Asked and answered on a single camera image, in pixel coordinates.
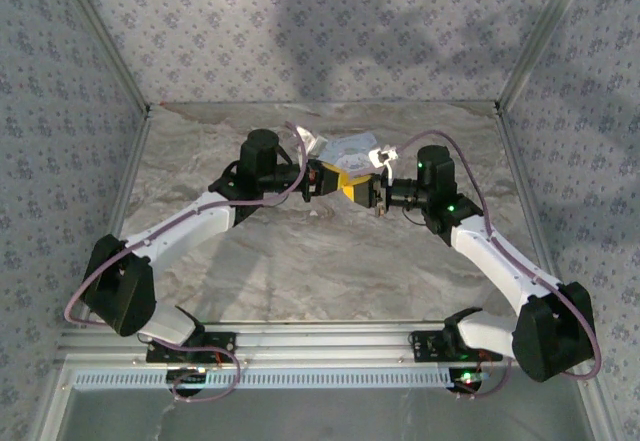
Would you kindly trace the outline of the aluminium corner post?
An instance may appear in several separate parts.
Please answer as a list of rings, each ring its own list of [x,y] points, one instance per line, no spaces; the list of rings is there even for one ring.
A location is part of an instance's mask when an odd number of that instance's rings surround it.
[[[547,0],[536,17],[535,23],[527,38],[517,62],[496,100],[496,111],[499,116],[507,113],[517,101],[526,86],[537,62],[543,55],[554,31],[563,16],[569,11],[573,0]]]
[[[79,12],[79,15],[82,18],[83,23],[86,25],[89,33],[97,42],[110,72],[116,78],[128,99],[143,115],[146,115],[148,113],[149,104],[146,102],[138,88],[133,75],[126,66],[116,47],[114,39],[109,34],[105,23],[102,21],[92,1],[71,0],[71,2]]]

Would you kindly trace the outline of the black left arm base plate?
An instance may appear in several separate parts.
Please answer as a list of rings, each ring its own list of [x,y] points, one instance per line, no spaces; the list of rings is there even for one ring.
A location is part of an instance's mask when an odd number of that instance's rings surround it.
[[[169,348],[157,341],[148,344],[146,361],[148,363],[182,363],[182,364],[231,364],[231,358],[218,352],[203,351],[206,347],[216,347],[235,353],[236,334],[234,332],[194,333],[183,345],[183,348],[197,348],[197,351],[184,351]]]

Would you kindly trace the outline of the controller board with led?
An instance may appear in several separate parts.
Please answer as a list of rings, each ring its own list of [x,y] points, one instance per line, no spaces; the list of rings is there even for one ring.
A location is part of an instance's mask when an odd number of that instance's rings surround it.
[[[201,368],[176,368],[169,369],[165,376],[167,385],[200,385],[206,381],[206,371]]]
[[[450,368],[449,376],[452,382],[452,386],[449,390],[454,393],[466,395],[474,395],[478,393],[482,384],[490,378],[490,374],[488,372],[465,368]]]

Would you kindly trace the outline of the aluminium side rail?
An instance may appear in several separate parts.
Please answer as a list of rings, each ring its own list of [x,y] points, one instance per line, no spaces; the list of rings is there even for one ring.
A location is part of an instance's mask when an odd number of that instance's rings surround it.
[[[120,183],[116,201],[108,223],[108,233],[119,238],[122,232],[126,210],[129,206],[130,196],[134,187],[139,164],[144,151],[145,143],[149,134],[151,115],[146,113],[136,132],[134,142],[129,153],[124,175]]]
[[[498,115],[497,125],[538,259],[538,269],[539,271],[544,271],[548,275],[559,279],[560,275],[557,273],[557,268],[552,259],[551,251],[544,237],[535,196],[528,183],[524,158],[519,153],[515,137],[505,115]]]

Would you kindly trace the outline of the aluminium mounting rail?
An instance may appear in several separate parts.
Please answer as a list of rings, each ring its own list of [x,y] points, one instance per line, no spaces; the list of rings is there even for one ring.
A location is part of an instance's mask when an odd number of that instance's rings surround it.
[[[236,335],[230,345],[249,367],[393,367],[412,365],[412,333],[440,331],[441,322],[260,322],[208,324],[213,333]],[[147,346],[137,335],[120,337],[106,327],[63,333],[59,359],[140,366]]]

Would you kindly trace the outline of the right controller board with LED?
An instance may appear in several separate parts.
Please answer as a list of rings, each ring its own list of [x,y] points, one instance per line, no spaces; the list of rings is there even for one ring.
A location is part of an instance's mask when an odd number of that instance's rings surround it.
[[[488,372],[465,368],[450,368],[449,376],[452,382],[452,386],[449,390],[454,393],[466,395],[474,395],[478,393],[482,384],[490,378],[490,374]]]

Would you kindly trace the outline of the clear plastic bag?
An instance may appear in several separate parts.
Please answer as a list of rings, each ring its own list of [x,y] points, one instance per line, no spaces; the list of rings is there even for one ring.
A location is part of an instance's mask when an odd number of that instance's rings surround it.
[[[372,168],[369,152],[378,147],[377,138],[370,132],[329,140],[318,155],[320,161],[347,172]]]

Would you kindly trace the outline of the left controller board with LED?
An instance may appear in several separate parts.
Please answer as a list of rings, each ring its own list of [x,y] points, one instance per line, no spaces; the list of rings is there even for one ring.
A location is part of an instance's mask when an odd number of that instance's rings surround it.
[[[206,371],[201,368],[176,368],[169,369],[165,376],[167,385],[200,385],[206,381]]]

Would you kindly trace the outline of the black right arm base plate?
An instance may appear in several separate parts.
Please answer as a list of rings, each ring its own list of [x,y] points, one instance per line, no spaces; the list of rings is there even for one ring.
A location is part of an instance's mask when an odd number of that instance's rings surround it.
[[[408,336],[417,363],[502,361],[504,357],[491,351],[469,348],[454,334],[442,331],[413,331]]]

